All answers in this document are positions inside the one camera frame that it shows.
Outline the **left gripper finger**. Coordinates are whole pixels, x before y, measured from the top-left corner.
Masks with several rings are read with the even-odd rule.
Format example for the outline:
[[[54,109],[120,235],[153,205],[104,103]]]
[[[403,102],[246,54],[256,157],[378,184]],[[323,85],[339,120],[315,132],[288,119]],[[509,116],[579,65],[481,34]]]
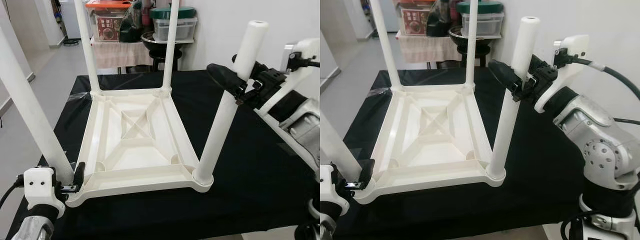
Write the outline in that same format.
[[[361,166],[361,172],[359,174],[360,186],[367,186],[374,172],[375,160],[374,158],[361,158],[359,164]]]
[[[73,174],[73,185],[76,189],[81,189],[85,180],[86,162],[79,161]]]

